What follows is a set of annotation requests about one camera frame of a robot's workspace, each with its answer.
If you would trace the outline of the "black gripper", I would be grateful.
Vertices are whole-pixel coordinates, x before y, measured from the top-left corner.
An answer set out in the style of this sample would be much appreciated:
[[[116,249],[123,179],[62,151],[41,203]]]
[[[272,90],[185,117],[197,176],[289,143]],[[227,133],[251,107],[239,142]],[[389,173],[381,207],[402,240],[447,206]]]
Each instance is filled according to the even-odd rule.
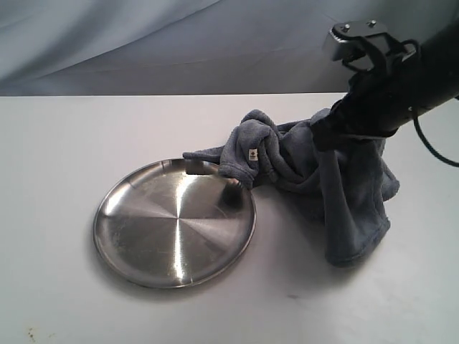
[[[340,148],[352,140],[393,136],[412,119],[410,87],[404,70],[357,73],[349,81],[348,93],[324,117],[313,120],[310,129],[320,151]]]

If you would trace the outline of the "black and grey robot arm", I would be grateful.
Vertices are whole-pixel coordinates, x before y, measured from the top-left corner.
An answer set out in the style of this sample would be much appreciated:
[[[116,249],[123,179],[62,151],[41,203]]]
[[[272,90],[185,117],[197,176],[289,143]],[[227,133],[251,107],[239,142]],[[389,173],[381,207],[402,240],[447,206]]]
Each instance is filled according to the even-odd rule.
[[[320,151],[348,140],[385,139],[458,96],[458,22],[425,43],[400,41],[380,21],[335,24],[323,49],[354,74],[328,115],[311,123]]]

